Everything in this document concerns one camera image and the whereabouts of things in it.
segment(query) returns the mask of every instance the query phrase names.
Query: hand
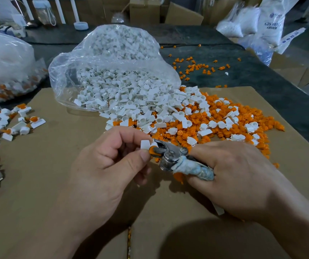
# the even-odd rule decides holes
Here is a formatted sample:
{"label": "hand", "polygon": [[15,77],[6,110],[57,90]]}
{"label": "hand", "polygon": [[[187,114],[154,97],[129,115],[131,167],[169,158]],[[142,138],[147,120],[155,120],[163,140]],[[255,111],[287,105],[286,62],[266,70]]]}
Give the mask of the hand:
{"label": "hand", "polygon": [[220,141],[196,145],[190,154],[214,169],[214,181],[188,176],[188,182],[232,215],[262,220],[269,212],[269,199],[294,191],[294,186],[253,145]]}
{"label": "hand", "polygon": [[67,224],[78,224],[85,237],[113,215],[132,179],[138,185],[146,183],[151,156],[147,150],[138,149],[141,140],[152,141],[143,131],[113,127],[85,147],[74,161],[58,205],[71,218]]}

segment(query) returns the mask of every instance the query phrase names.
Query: metal pliers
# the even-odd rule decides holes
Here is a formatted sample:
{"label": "metal pliers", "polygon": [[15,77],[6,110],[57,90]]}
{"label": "metal pliers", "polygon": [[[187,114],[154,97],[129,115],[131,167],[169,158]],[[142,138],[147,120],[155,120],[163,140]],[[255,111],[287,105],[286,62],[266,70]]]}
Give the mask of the metal pliers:
{"label": "metal pliers", "polygon": [[187,148],[176,146],[170,142],[153,140],[157,143],[158,147],[152,146],[150,154],[153,157],[161,158],[159,162],[161,170],[194,174],[203,180],[213,180],[213,169],[189,155]]}

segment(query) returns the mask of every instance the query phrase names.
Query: right hand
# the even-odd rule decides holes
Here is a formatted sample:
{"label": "right hand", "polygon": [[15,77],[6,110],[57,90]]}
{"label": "right hand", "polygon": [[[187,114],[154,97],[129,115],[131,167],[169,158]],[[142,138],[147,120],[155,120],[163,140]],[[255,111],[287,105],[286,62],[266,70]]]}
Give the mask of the right hand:
{"label": "right hand", "polygon": [[220,141],[194,146],[190,155],[214,169],[213,181],[187,176],[188,183],[213,203],[244,220],[266,219],[271,198],[294,186],[253,145]]}

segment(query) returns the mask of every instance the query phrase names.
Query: plastic bottle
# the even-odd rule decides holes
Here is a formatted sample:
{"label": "plastic bottle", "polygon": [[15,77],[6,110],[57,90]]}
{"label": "plastic bottle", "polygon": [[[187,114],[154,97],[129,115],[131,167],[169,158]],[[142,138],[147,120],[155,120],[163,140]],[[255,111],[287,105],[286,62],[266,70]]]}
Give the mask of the plastic bottle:
{"label": "plastic bottle", "polygon": [[44,26],[55,26],[56,18],[53,15],[51,5],[48,0],[33,0],[38,19]]}

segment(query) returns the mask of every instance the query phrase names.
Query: dark table surface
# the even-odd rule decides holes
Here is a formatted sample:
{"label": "dark table surface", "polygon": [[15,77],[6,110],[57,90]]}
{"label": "dark table surface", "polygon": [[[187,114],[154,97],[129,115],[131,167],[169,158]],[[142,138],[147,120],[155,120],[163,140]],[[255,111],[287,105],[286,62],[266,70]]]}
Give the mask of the dark table surface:
{"label": "dark table surface", "polygon": [[[293,86],[257,58],[229,39],[208,26],[144,26],[153,37],[165,48],[160,52],[164,60],[172,64],[175,58],[194,57],[196,63],[204,63],[217,69],[230,64],[225,71],[216,71],[213,75],[194,72],[189,75],[190,81],[183,81],[187,86],[215,87],[216,85],[251,86],[264,97],[308,142],[309,142],[309,95]],[[55,56],[62,52],[70,52],[82,39],[91,32],[76,31],[73,26],[60,26],[55,29],[28,30],[24,40],[31,43],[35,57],[44,58],[47,65]],[[178,64],[186,69],[187,61]],[[28,103],[43,87],[50,87],[49,78],[44,80],[35,91],[16,99],[2,103],[3,107],[11,108],[19,103]]]}

